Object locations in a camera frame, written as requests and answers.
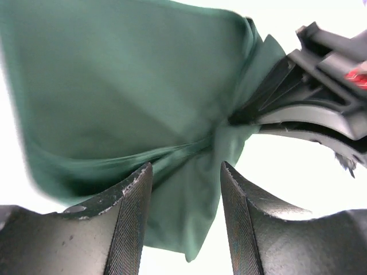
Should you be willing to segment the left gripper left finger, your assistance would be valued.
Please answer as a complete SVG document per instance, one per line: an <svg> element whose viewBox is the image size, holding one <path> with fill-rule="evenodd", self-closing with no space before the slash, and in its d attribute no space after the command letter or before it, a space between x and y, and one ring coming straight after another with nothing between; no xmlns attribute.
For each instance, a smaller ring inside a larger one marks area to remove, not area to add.
<svg viewBox="0 0 367 275"><path fill-rule="evenodd" d="M138 274L152 183L147 163L62 213L1 206L1 273Z"/></svg>

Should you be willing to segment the dark green cloth napkin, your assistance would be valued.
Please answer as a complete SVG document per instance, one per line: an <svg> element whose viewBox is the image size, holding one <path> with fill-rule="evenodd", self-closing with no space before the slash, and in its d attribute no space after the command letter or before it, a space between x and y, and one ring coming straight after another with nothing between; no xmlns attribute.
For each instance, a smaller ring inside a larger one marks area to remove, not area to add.
<svg viewBox="0 0 367 275"><path fill-rule="evenodd" d="M145 245L194 260L221 162L258 131L228 117L284 57L278 42L172 1L2 1L1 42L38 187L72 205L150 162Z"/></svg>

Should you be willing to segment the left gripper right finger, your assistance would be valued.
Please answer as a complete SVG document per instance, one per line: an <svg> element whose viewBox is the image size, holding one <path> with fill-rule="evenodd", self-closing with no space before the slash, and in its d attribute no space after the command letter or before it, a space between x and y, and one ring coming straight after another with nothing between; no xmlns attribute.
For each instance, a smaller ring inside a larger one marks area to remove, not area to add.
<svg viewBox="0 0 367 275"><path fill-rule="evenodd" d="M315 217L227 162L221 192L234 274L366 273L366 210Z"/></svg>

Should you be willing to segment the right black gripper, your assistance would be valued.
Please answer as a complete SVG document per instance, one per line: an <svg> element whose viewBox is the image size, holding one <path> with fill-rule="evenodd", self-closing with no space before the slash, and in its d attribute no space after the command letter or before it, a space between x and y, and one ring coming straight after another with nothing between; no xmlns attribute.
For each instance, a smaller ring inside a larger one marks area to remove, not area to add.
<svg viewBox="0 0 367 275"><path fill-rule="evenodd" d="M296 35L301 50L277 62L229 122L319 143L365 167L366 31L347 38L312 23Z"/></svg>

